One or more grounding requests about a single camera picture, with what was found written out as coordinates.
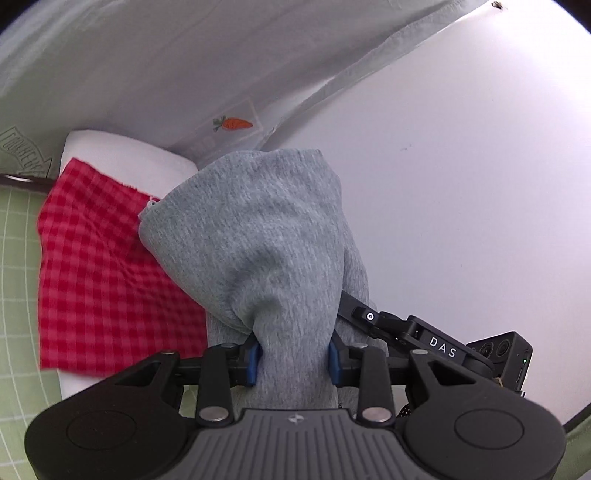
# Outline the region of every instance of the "screw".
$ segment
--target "screw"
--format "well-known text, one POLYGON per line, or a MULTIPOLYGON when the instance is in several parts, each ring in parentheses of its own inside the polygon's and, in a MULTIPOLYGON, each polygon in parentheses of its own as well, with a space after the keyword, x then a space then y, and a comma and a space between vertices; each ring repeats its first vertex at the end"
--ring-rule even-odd
POLYGON ((392 418, 392 412, 383 407, 370 407, 361 412, 361 416, 367 421, 383 423, 392 418))
POLYGON ((205 407, 199 411, 199 416, 207 421, 222 421, 230 416, 224 407, 212 406, 205 407))

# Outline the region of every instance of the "red gingham fabric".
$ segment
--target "red gingham fabric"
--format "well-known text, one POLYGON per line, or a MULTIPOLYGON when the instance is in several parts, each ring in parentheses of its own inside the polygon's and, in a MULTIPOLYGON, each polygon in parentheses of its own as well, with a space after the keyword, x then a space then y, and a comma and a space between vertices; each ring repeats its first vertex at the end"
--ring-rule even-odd
POLYGON ((38 220, 41 367, 103 377, 162 349, 199 356, 205 311, 140 243, 150 197, 72 159, 38 220))

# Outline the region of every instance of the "white fabric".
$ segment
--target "white fabric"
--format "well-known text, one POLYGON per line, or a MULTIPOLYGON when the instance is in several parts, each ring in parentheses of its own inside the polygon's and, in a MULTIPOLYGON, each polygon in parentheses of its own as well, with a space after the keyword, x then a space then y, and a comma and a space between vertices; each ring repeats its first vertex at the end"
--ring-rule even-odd
MULTIPOLYGON (((131 138, 92 130, 68 135, 60 172, 72 158, 85 161, 118 182, 159 198, 197 173, 197 167, 186 158, 131 138)), ((101 380, 63 371, 58 371, 58 376, 62 398, 101 380)))
POLYGON ((516 330, 527 398, 567 421, 591 401, 591 35, 551 0, 502 4, 268 148, 337 172, 378 310, 462 342, 516 330))
POLYGON ((201 168, 483 2, 39 0, 0 35, 0 171, 56 176, 83 128, 201 168), (223 116, 252 127, 214 131, 223 116))

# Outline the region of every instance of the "cutting mat grid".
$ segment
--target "cutting mat grid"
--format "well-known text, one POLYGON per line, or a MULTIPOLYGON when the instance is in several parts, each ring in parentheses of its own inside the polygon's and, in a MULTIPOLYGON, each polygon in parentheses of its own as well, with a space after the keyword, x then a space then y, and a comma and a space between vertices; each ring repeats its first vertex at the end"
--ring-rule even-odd
POLYGON ((55 371, 39 370, 37 216, 45 196, 0 187, 0 479, 35 480, 23 446, 29 422, 61 400, 55 371))

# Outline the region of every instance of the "carrot patch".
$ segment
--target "carrot patch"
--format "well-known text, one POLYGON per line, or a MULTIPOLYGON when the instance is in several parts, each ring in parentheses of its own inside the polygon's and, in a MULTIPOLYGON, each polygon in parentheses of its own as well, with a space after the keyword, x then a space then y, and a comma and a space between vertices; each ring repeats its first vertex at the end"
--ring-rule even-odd
POLYGON ((252 128, 252 123, 243 120, 242 118, 235 118, 232 116, 228 118, 226 115, 224 115, 221 118, 216 118, 213 121, 213 126, 215 127, 213 131, 217 132, 220 130, 220 128, 223 128, 224 130, 242 130, 244 128, 252 128))

